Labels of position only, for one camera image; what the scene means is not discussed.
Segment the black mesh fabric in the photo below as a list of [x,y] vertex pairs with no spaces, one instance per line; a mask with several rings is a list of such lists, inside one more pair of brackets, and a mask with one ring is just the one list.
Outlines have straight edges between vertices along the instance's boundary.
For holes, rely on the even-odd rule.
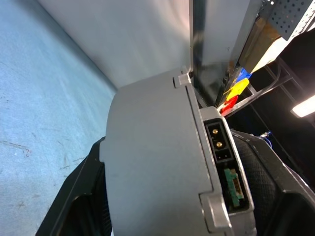
[[251,190],[257,234],[261,236],[272,214],[277,199],[277,188],[250,145],[235,134],[233,138]]

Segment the gray plastic housing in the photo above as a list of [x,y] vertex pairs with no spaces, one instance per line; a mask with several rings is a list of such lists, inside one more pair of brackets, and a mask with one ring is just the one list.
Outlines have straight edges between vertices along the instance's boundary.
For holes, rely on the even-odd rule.
[[[215,108],[199,110],[176,69],[121,88],[100,145],[115,236],[254,236],[253,203],[231,133]],[[221,118],[249,197],[228,215],[204,120]]]

